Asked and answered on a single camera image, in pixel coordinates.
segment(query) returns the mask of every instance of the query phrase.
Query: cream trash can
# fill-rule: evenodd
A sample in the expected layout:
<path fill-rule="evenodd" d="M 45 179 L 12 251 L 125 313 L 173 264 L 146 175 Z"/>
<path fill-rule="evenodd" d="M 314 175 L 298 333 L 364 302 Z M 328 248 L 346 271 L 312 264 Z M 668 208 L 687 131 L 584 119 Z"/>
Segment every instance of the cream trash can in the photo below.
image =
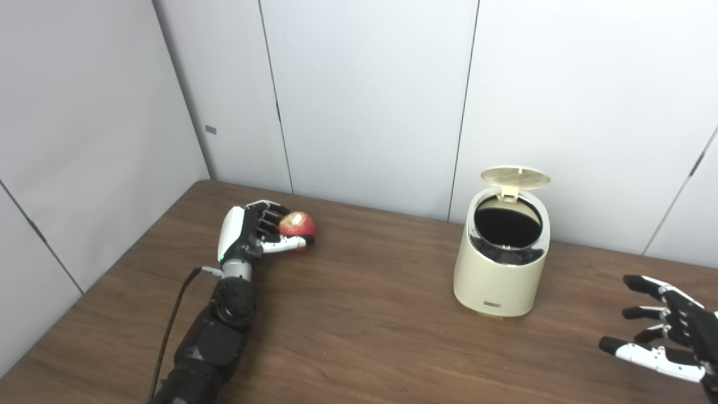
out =
<path fill-rule="evenodd" d="M 454 269 L 454 294 L 464 306 L 491 316 L 523 316 L 533 307 L 549 251 L 546 207 L 524 190 L 548 185 L 540 171 L 500 166 L 481 173 L 497 188 L 469 205 Z"/>

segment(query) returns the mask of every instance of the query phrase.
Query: apple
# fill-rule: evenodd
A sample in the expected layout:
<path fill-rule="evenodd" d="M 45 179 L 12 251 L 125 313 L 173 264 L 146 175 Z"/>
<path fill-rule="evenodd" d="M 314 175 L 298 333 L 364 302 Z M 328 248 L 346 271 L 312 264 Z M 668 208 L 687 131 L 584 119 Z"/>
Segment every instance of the apple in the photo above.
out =
<path fill-rule="evenodd" d="M 282 236 L 312 236 L 317 238 L 317 227 L 305 212 L 291 212 L 279 222 L 279 233 Z M 306 247 L 295 249 L 302 251 Z"/>

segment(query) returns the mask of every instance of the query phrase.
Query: robotic arm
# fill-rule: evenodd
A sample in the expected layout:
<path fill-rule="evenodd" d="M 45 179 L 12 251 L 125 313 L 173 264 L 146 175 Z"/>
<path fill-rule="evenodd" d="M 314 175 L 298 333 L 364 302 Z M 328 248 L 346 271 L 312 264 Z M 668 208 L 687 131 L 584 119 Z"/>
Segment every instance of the robotic arm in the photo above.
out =
<path fill-rule="evenodd" d="M 642 275 L 625 275 L 629 289 L 650 295 L 667 307 L 636 306 L 623 310 L 626 319 L 662 321 L 633 337 L 634 342 L 604 336 L 602 351 L 665 375 L 701 383 L 710 403 L 718 404 L 718 312 L 705 307 L 675 286 Z M 654 347 L 649 343 L 667 338 L 691 351 Z"/>
<path fill-rule="evenodd" d="M 197 316 L 177 348 L 174 369 L 156 395 L 153 386 L 149 404 L 215 402 L 220 387 L 235 372 L 254 321 L 253 267 L 263 253 L 287 251 L 314 243 L 313 224 L 312 231 L 306 234 L 290 237 L 281 234 L 280 222 L 289 213 L 289 209 L 270 201 L 257 201 L 244 208 L 236 206 L 229 211 L 218 247 L 221 269 L 202 267 L 220 280 L 209 304 Z M 188 278 L 182 290 L 193 277 Z"/>

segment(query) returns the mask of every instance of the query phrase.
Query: wood grain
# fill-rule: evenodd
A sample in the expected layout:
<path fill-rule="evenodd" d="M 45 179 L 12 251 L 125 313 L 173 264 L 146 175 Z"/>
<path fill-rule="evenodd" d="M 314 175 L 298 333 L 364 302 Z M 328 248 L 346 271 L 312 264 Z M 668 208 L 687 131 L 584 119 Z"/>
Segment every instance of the wood grain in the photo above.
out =
<path fill-rule="evenodd" d="M 461 226 L 203 181 L 0 380 L 0 403 L 143 403 L 182 281 L 214 262 L 227 210 L 261 198 L 309 212 L 320 235 L 309 251 L 263 258 L 253 339 L 219 403 L 704 402 L 698 385 L 597 342 L 650 324 L 621 317 L 652 303 L 623 274 L 666 280 L 710 306 L 713 270 L 554 242 L 534 310 L 487 318 L 453 296 Z M 163 375 L 214 283 L 201 274 L 188 289 Z"/>

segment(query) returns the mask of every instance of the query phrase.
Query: trash can lid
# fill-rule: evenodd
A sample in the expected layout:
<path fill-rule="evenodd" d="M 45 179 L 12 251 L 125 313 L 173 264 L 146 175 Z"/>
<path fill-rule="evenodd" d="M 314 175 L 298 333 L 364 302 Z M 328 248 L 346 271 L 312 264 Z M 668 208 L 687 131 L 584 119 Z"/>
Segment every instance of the trash can lid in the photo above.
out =
<path fill-rule="evenodd" d="M 551 178 L 539 170 L 520 165 L 500 165 L 481 173 L 487 183 L 501 187 L 502 200 L 515 202 L 519 189 L 537 189 L 551 183 Z"/>

